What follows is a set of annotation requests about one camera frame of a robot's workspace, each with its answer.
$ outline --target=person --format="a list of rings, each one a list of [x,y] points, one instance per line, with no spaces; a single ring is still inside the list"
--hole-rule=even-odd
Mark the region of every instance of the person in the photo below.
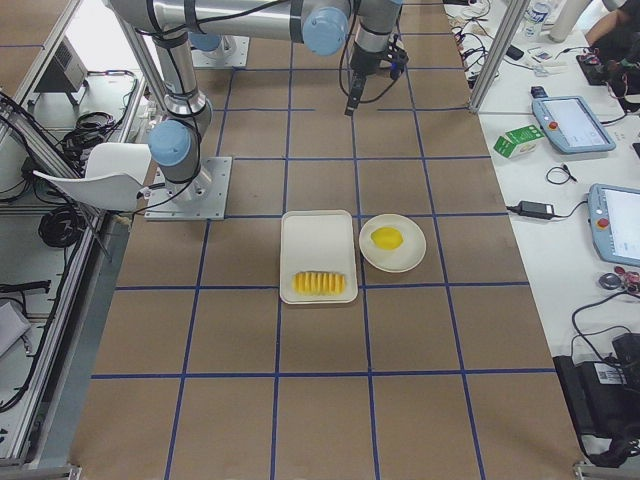
[[[640,0],[627,0],[598,20],[585,37],[590,47],[598,49],[600,61],[606,63],[625,58],[636,32],[640,32]]]

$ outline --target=blue joint cap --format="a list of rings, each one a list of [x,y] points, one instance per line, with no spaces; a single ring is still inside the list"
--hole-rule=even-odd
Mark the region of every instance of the blue joint cap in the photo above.
[[[305,45],[316,55],[336,53],[347,38],[349,20],[336,7],[316,8],[309,14],[302,27]]]
[[[208,35],[202,33],[189,32],[189,41],[191,45],[203,52],[213,52],[220,46],[222,37],[220,35]]]
[[[173,167],[189,154],[191,134],[180,122],[167,120],[151,130],[148,143],[156,162],[163,167]]]

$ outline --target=tablet screen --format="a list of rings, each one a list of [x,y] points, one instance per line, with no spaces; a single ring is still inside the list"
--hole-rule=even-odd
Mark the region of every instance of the tablet screen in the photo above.
[[[640,195],[604,190],[609,211],[613,254],[640,260]]]
[[[549,100],[544,102],[544,105],[558,122],[558,129],[570,147],[592,147],[607,143],[594,124],[593,118],[575,98]]]

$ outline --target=corn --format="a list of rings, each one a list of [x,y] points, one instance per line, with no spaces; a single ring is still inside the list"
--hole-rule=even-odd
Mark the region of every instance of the corn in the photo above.
[[[346,283],[341,273],[298,272],[293,276],[293,289],[300,295],[340,295]]]

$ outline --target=person's arm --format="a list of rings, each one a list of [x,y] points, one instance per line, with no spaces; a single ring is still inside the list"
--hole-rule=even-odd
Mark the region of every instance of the person's arm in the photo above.
[[[587,32],[585,35],[587,43],[589,46],[593,45],[611,30],[619,25],[624,25],[629,20],[631,20],[631,15],[619,8],[613,12],[609,12],[598,20],[595,25],[591,27],[591,30]]]

